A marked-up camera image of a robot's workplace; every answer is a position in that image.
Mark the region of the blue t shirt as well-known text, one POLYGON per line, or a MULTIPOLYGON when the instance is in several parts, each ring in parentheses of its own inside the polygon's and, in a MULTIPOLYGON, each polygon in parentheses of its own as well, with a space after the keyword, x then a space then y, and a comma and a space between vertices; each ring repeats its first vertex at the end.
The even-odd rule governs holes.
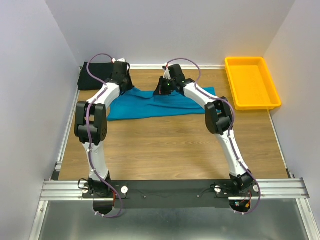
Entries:
POLYGON ((200 105, 179 93, 153 95, 152 91, 142 91, 135 87, 111 103, 107 120, 111 122, 204 113, 200 105))

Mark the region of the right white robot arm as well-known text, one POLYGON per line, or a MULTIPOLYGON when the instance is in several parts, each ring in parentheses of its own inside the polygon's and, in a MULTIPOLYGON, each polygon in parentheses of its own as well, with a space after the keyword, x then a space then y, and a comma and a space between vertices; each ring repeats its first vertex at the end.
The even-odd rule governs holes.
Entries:
POLYGON ((179 64, 163 67, 155 96, 169 96, 172 92, 193 100, 204 109, 207 130, 219 141, 229 167, 230 191, 241 196, 255 183, 237 145, 234 133, 235 111, 225 97, 217 97, 186 78, 179 64))

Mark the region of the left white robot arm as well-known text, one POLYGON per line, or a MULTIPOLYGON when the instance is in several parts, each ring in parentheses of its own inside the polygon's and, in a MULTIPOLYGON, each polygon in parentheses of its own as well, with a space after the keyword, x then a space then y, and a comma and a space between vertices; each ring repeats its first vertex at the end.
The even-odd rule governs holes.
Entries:
POLYGON ((93 75, 86 65, 90 77, 102 83, 101 89, 87 101, 79 101, 75 109, 74 133, 82 143, 89 164, 88 192, 107 198, 119 197, 110 185, 110 171, 105 162, 104 140, 108 133, 107 108, 120 95, 134 88, 130 76, 130 64, 124 58, 112 60, 112 73, 102 80, 93 75))

